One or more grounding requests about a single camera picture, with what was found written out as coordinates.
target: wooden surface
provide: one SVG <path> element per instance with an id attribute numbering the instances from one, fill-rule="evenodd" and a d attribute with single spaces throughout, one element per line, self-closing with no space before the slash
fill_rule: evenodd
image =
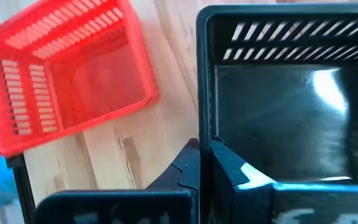
<path id="1" fill-rule="evenodd" d="M 0 22 L 33 1 L 0 0 Z M 156 105 L 135 114 L 25 152 L 36 204 L 65 189 L 148 186 L 187 140 L 198 136 L 195 35 L 198 11 L 209 4 L 275 3 L 276 0 L 131 2 L 142 24 L 162 98 Z"/>

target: black plastic basket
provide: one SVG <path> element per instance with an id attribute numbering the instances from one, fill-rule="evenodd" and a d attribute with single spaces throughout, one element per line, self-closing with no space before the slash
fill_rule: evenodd
<path id="1" fill-rule="evenodd" d="M 218 136 L 275 180 L 358 177 L 358 4 L 210 6 L 197 50 L 202 170 Z"/>

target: plastic basket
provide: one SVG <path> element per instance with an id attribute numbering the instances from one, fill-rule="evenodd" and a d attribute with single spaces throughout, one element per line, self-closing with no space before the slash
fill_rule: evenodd
<path id="1" fill-rule="evenodd" d="M 275 180 L 358 177 L 358 4 L 211 6 L 197 34 L 203 169 L 219 136 Z"/>
<path id="2" fill-rule="evenodd" d="M 44 0 L 0 25 L 0 154 L 158 100 L 127 0 Z"/>

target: red plastic basket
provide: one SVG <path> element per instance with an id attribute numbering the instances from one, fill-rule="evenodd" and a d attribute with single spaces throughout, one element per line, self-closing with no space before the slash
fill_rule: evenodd
<path id="1" fill-rule="evenodd" d="M 159 99 L 127 0 L 42 0 L 0 25 L 0 154 Z"/>

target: wooden table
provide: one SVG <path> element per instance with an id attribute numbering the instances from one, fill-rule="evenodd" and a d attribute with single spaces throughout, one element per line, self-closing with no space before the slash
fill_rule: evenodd
<path id="1" fill-rule="evenodd" d="M 0 0 L 0 22 L 34 1 Z M 195 30 L 198 11 L 209 4 L 276 3 L 276 0 L 131 2 L 142 24 L 161 100 L 132 115 L 25 152 L 36 204 L 65 189 L 148 186 L 189 138 L 198 137 Z"/>

